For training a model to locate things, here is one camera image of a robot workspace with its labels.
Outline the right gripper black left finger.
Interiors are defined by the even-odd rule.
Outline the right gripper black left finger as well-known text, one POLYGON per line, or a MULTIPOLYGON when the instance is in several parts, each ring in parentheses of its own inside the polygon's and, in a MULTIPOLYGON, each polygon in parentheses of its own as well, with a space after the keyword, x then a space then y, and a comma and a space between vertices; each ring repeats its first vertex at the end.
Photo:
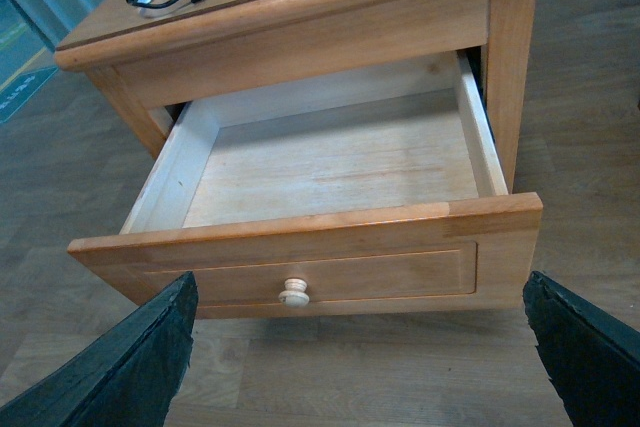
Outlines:
POLYGON ((2 425, 163 425, 189 367, 197 305, 187 272, 2 406, 2 425))

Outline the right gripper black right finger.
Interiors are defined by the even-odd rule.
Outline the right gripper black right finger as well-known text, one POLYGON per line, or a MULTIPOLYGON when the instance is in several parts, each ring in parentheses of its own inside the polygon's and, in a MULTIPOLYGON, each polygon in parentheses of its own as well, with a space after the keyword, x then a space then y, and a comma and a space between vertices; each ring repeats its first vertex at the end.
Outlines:
POLYGON ((639 332, 547 275, 523 288, 549 380, 575 426, 639 424, 639 332))

